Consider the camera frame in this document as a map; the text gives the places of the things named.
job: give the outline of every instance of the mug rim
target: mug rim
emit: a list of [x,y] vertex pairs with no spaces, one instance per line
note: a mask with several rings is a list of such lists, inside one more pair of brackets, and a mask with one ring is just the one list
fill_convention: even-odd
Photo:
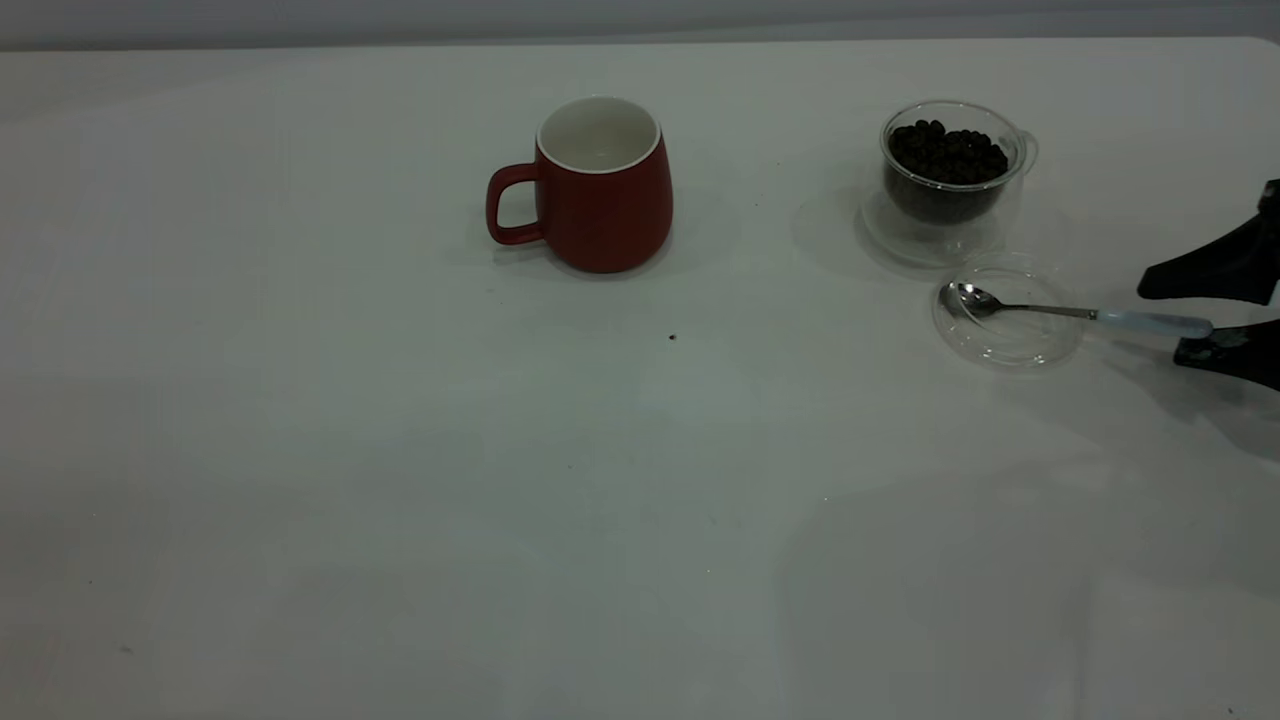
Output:
[[[1005,123],[1006,126],[1009,126],[1009,129],[1012,131],[1011,135],[1018,138],[1018,164],[1010,165],[1009,169],[1005,170],[1005,174],[995,179],[974,184],[954,184],[947,182],[938,182],[934,179],[929,179],[924,176],[915,174],[911,170],[908,170],[906,168],[902,167],[901,163],[897,161],[897,158],[893,158],[893,152],[891,152],[888,149],[888,137],[893,132],[893,129],[896,129],[893,128],[893,120],[901,118],[902,115],[910,113],[911,110],[918,110],[920,108],[927,108],[929,105],[960,105],[963,108],[973,108],[974,110],[980,110],[983,113],[987,113],[991,117],[996,118],[997,120]],[[884,126],[881,128],[881,152],[883,152],[884,161],[888,163],[890,167],[892,167],[895,170],[905,176],[908,179],[916,182],[919,184],[932,187],[934,190],[946,190],[950,192],[980,192],[983,190],[991,190],[1006,184],[1009,181],[1018,177],[1018,173],[1023,170],[1023,165],[1027,164],[1027,138],[1023,136],[1023,132],[1024,131],[1018,126],[1015,126],[1012,120],[992,110],[991,108],[987,108],[986,105],[978,105],[977,102],[969,102],[965,100],[922,100],[919,102],[913,102],[906,108],[902,108],[901,110],[890,115],[887,120],[884,120]]]
[[[584,168],[575,168],[573,165],[562,163],[561,160],[556,159],[556,156],[548,152],[547,147],[543,146],[543,131],[547,129],[547,123],[550,122],[550,119],[554,118],[557,113],[559,113],[566,108],[570,108],[572,105],[580,105],[582,102],[594,102],[598,100],[612,100],[616,102],[621,102],[623,105],[630,105],[631,108],[644,114],[644,117],[648,118],[650,123],[653,123],[653,142],[650,142],[649,147],[644,152],[641,152],[640,156],[636,158],[635,160],[631,160],[625,165],[618,165],[616,168],[608,168],[604,170],[588,170]],[[552,110],[550,114],[548,114],[547,118],[544,118],[543,122],[538,126],[538,132],[534,133],[534,141],[538,145],[538,152],[541,154],[543,158],[547,158],[547,160],[553,165],[556,165],[557,168],[584,176],[612,176],[614,173],[630,170],[631,168],[639,165],[640,163],[644,163],[650,156],[653,156],[654,150],[657,150],[658,145],[662,142],[662,124],[658,122],[658,118],[653,115],[653,113],[650,113],[644,108],[644,105],[640,105],[634,100],[627,100],[626,97],[618,97],[617,95],[603,95],[603,94],[584,95],[581,97],[575,97],[573,100],[563,102],[558,108]]]

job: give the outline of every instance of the dark beans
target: dark beans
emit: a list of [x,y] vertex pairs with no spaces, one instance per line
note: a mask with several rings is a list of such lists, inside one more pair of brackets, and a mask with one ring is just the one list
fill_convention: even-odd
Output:
[[896,128],[888,150],[908,170],[947,184],[980,184],[1009,172],[1009,158],[986,133],[947,132],[938,120]]
[[[1009,172],[1009,156],[984,133],[947,132],[938,120],[916,120],[890,133],[888,150],[911,174],[946,184],[983,184]],[[941,190],[904,176],[888,163],[884,184],[908,215],[933,224],[972,220],[989,210],[1002,186],[982,190]]]

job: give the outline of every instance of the mug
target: mug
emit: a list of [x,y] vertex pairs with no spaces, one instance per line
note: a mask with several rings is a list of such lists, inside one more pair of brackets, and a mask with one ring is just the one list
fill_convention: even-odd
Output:
[[[502,192],[535,183],[538,222],[498,224]],[[671,167],[662,128],[644,108],[621,97],[573,100],[538,128],[532,163],[493,174],[485,197],[489,234],[502,245],[538,240],[590,273],[644,264],[671,232]]]

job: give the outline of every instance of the spoon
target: spoon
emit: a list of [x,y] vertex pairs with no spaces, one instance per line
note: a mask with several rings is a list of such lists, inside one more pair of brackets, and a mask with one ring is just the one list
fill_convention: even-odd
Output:
[[1085,310],[1083,307],[1052,307],[1047,305],[1005,305],[995,295],[970,283],[942,286],[941,300],[951,314],[969,311],[977,319],[989,318],[1005,310],[1066,315],[1083,320],[1096,320],[1105,325],[1172,337],[1204,338],[1213,333],[1213,323],[1203,318],[1161,315],[1157,313],[1130,313],[1125,310]]

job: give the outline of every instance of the teacup handle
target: teacup handle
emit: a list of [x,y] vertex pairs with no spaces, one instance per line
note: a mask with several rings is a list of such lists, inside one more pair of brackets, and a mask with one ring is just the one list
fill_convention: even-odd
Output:
[[543,231],[538,223],[529,223],[515,228],[504,228],[498,224],[498,201],[508,187],[521,182],[534,182],[538,179],[538,168],[532,163],[508,165],[489,178],[489,192],[484,201],[484,219],[489,225],[489,234],[502,245],[524,245],[543,238]]
[[1027,146],[1027,159],[1023,160],[1023,174],[1027,174],[1036,164],[1036,159],[1039,158],[1039,141],[1024,129],[1018,131],[1018,135],[1023,138],[1023,145]]

